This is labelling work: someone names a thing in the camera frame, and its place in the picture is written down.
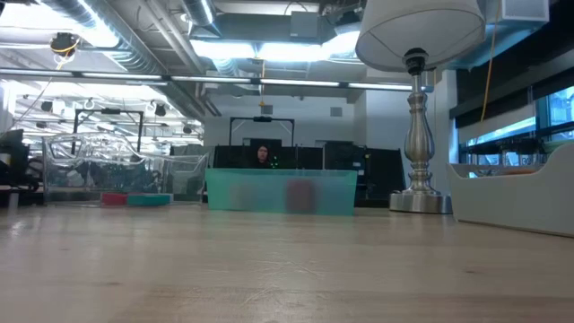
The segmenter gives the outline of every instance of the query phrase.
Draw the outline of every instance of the lamp pole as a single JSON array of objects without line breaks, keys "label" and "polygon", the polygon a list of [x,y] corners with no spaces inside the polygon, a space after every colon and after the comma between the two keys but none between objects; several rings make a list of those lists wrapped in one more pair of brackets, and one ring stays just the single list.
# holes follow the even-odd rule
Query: lamp pole
[{"label": "lamp pole", "polygon": [[427,57],[420,48],[411,49],[404,56],[404,64],[413,78],[413,92],[408,98],[411,126],[404,141],[404,155],[411,161],[413,171],[409,173],[411,185],[391,195],[389,208],[400,212],[451,214],[450,196],[441,195],[431,186],[429,161],[434,156],[434,140],[426,116],[427,95],[422,91],[421,78]]}]

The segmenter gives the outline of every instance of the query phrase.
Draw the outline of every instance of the table lamp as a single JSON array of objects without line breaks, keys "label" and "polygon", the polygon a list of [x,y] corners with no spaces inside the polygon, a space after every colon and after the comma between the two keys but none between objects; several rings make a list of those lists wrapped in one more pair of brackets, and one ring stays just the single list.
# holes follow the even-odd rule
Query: table lamp
[{"label": "table lamp", "polygon": [[434,142],[426,118],[427,95],[421,74],[463,55],[484,40],[484,18],[476,0],[369,0],[356,53],[366,65],[408,72],[411,125],[404,154],[411,161],[411,185],[390,198],[393,211],[449,214],[450,196],[432,188],[429,161]]}]

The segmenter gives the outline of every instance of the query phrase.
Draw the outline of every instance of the translucent plastic container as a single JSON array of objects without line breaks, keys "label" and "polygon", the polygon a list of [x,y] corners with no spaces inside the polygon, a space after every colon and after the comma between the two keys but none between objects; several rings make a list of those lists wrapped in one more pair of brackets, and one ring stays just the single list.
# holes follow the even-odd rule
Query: translucent plastic container
[{"label": "translucent plastic container", "polygon": [[166,195],[175,204],[202,201],[207,154],[137,153],[122,135],[102,133],[45,137],[43,148],[47,203],[130,205],[122,195],[150,196],[149,205],[165,201]]},{"label": "translucent plastic container", "polygon": [[352,215],[354,170],[207,170],[211,210]]}]

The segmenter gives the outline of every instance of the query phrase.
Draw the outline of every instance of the wooden table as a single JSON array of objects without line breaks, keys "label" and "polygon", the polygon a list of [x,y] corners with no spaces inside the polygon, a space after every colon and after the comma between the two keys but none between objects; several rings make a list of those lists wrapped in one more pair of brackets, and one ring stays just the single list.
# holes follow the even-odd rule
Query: wooden table
[{"label": "wooden table", "polygon": [[357,210],[0,211],[0,321],[572,322],[574,240]]}]

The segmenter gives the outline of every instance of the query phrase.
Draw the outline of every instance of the person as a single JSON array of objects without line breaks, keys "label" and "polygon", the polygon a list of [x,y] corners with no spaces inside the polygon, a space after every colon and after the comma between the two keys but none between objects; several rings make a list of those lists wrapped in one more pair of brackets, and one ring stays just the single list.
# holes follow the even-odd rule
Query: person
[{"label": "person", "polygon": [[269,149],[266,146],[261,145],[257,149],[257,161],[253,165],[256,169],[270,169],[271,163],[269,162]]}]

